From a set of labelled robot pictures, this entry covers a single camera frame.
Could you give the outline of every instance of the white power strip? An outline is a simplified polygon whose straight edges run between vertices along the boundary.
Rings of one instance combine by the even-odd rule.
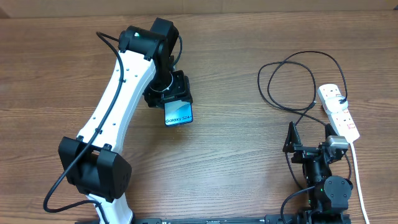
[[[353,144],[354,141],[359,138],[359,132],[355,126],[353,118],[348,111],[348,102],[345,101],[343,104],[340,103],[340,100],[344,99],[344,97],[341,95],[337,85],[335,84],[322,85],[319,87],[317,92],[319,98],[321,99],[323,109],[325,109],[326,113],[328,114],[330,124],[333,126],[333,129],[339,136],[344,136],[351,146],[359,201],[361,203],[365,222],[366,224],[369,224],[368,215],[366,214],[365,205],[363,203],[361,183],[359,182],[358,163],[356,161],[356,153]]]

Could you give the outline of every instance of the wooden table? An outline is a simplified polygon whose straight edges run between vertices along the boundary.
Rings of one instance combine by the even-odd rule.
[[[195,120],[166,128],[163,111],[142,99],[129,125],[123,156],[132,165],[126,192],[138,217],[262,217],[278,213],[297,191],[282,153],[288,123],[298,116],[263,102],[260,66],[300,50],[334,56],[345,71],[349,110],[361,133],[355,142],[366,210],[372,223],[398,219],[398,12],[300,12],[162,16],[183,37],[178,68],[190,78]],[[115,56],[100,30],[118,36],[129,25],[148,29],[155,16],[0,20],[0,223],[73,223],[96,217],[92,205],[58,214],[43,211],[45,194],[63,169],[58,144],[74,138],[95,109]],[[317,85],[343,84],[333,62],[299,55]],[[261,77],[264,88],[267,68]],[[305,106],[310,75],[282,67],[274,98]],[[310,115],[328,121],[320,103]],[[304,118],[307,146],[324,140]],[[303,183],[300,165],[293,165]],[[346,161],[331,166],[348,175]],[[85,197],[63,181],[50,200],[57,208]],[[295,198],[285,208],[306,205]],[[356,188],[347,211],[364,223]]]

